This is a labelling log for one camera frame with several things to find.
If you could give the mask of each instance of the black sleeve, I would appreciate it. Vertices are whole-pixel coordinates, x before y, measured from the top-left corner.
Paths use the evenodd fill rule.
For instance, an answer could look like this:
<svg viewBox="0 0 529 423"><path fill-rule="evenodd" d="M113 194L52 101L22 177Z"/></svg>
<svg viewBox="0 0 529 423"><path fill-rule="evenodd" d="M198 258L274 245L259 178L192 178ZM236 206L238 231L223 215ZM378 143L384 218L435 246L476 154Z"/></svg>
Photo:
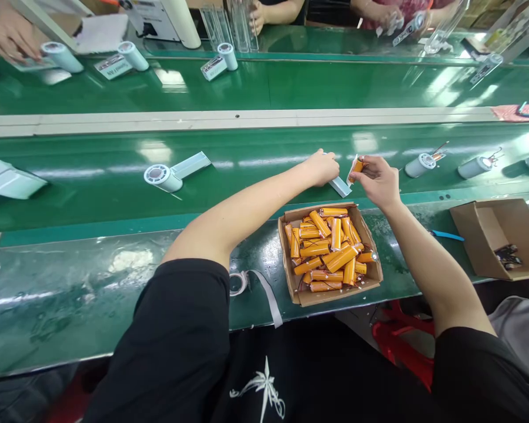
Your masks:
<svg viewBox="0 0 529 423"><path fill-rule="evenodd" d="M84 422L202 419L229 353L229 274L214 261L159 266Z"/></svg>
<svg viewBox="0 0 529 423"><path fill-rule="evenodd" d="M432 392L464 422L529 422L529 375L497 337L449 328L436 341Z"/></svg>

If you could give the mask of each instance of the blue tool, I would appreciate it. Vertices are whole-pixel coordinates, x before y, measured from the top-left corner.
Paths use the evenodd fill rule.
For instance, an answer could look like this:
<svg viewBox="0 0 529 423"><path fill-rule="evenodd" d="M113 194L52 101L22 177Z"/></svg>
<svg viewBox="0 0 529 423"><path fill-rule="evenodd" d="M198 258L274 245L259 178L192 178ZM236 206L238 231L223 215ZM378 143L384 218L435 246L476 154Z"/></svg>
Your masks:
<svg viewBox="0 0 529 423"><path fill-rule="evenodd" d="M517 116L521 116L522 118L529 118L529 113L523 113L523 108L525 107L526 104L527 102L524 102L521 106L519 106L519 108L515 112Z"/></svg>
<svg viewBox="0 0 529 423"><path fill-rule="evenodd" d="M457 240L457 241L464 241L464 238L462 238L462 237L460 237L458 235L453 235L453 234L446 233L446 232L431 230L431 231L429 231L429 233L431 235L433 235L433 236L438 236L438 237L441 237L441 238L450 238L450 239L454 239L454 240Z"/></svg>

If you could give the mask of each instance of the red chair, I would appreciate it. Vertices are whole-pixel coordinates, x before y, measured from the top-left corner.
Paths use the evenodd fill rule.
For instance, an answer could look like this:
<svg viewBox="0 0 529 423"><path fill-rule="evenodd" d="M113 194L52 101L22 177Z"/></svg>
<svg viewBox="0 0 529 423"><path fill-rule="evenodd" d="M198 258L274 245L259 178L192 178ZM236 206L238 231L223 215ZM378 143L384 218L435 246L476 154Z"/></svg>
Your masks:
<svg viewBox="0 0 529 423"><path fill-rule="evenodd" d="M380 352L394 365L398 359L431 392L433 359L416 351L410 344L402 340L400 335L418 329L435 336L433 322L404 314L399 300L390 301L390 308L385 308L384 312L391 321L379 321L372 326L372 336L378 343Z"/></svg>

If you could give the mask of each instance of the workbench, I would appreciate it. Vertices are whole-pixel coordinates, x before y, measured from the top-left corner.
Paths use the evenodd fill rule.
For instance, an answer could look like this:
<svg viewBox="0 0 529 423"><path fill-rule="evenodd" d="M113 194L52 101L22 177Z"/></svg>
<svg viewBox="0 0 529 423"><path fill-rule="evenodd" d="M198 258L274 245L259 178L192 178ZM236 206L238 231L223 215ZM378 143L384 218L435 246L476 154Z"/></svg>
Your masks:
<svg viewBox="0 0 529 423"><path fill-rule="evenodd" d="M334 108L473 107L529 102L529 67L497 69L470 89L463 66L376 63L239 63L208 83L204 61L151 59L151 69L111 82L86 72L53 86L0 61L0 115ZM27 201L0 197L0 375L109 355L128 327L137 297L168 245L192 219L244 187L282 172L322 147L346 173L355 154L384 156L402 169L445 141L449 155L418 179L400 171L402 198L428 229L456 233L448 209L474 199L529 202L529 123L441 123L139 132L0 138L0 159L50 185ZM464 180L456 167L501 146L498 168ZM204 151L213 166L185 180L177 199L147 185L152 163L176 164ZM311 307L292 304L276 221L285 210L340 201L329 186L280 209L232 254L231 271L257 269L289 321L418 295L395 238L358 184L359 205L377 244L384 281ZM477 277L462 244L440 240ZM262 286L232 298L231 330L272 323Z"/></svg>

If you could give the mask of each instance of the white print on shirt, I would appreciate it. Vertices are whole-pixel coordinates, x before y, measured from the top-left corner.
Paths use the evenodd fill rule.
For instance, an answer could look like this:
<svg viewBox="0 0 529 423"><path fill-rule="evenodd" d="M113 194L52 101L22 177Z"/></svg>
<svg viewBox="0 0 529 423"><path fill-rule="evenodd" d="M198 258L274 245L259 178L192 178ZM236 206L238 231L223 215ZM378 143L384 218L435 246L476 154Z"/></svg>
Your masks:
<svg viewBox="0 0 529 423"><path fill-rule="evenodd" d="M260 423L263 423L263 418L265 418L265 410L266 410L266 400L269 400L269 404L272 407L274 404L274 407L276 408L276 412L278 413L278 416L282 420L284 420L284 414L286 413L286 406L284 404L284 401L278 397L278 391L274 388L274 377L270 376L269 372L269 358L268 356L265 356L264 358L264 373L256 371L255 372L257 376L252 378L245 387L241 390L241 392L236 390L231 390L229 392L229 398L236 398L241 397L245 392L250 390L251 388L255 388L255 392L259 392L260 390L263 391L263 409L260 412Z"/></svg>

